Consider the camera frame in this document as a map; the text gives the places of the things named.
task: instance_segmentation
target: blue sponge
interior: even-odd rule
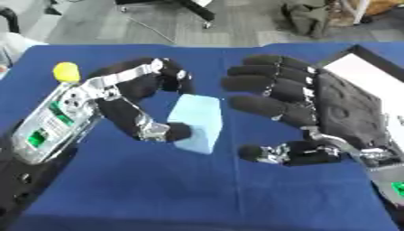
[[[168,122],[181,122],[191,127],[192,136],[175,142],[176,147],[211,154],[223,126],[220,101],[214,97],[182,95]]]

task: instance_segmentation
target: floor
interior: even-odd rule
[[[374,23],[332,28],[321,40],[298,36],[285,27],[280,6],[286,0],[215,0],[214,25],[173,4],[134,5],[123,14],[113,0],[60,2],[63,16],[42,15],[23,33],[48,43],[162,43],[197,47],[251,47],[275,42],[390,42],[404,41],[404,9],[380,15]],[[168,38],[163,38],[153,30]]]

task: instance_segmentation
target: blue table cover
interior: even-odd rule
[[[299,131],[230,109],[225,103],[229,94],[219,87],[226,70],[247,55],[282,54],[316,63],[351,45],[51,45],[28,50],[0,81],[0,132],[57,86],[51,70],[58,62],[75,62],[86,76],[144,56],[171,58],[189,70],[199,95],[222,100],[224,128],[214,153],[202,155],[172,144],[135,141],[104,120],[11,230],[397,230],[354,162],[287,168],[239,160],[241,144],[276,145],[299,139]],[[404,66],[404,43],[363,46]],[[159,93],[142,105],[163,121],[177,98]]]

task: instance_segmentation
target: yellow cap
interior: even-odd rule
[[[79,82],[78,65],[73,62],[61,62],[53,69],[53,75],[59,82]]]

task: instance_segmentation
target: cable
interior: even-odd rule
[[[163,38],[166,39],[168,42],[171,42],[172,44],[176,44],[176,45],[177,45],[176,42],[174,42],[174,41],[173,41],[171,38],[169,38],[168,36],[164,35],[162,32],[159,32],[157,29],[154,29],[154,28],[150,27],[149,25],[147,25],[147,24],[145,24],[145,23],[139,22],[139,21],[137,21],[136,19],[134,19],[134,18],[132,18],[132,17],[129,17],[129,19],[132,20],[132,21],[134,21],[135,23],[138,23],[139,25],[142,25],[142,26],[144,26],[144,27],[146,27],[146,28],[148,28],[148,29],[150,29],[150,30],[156,32],[157,34],[159,34],[159,36],[163,37]]]

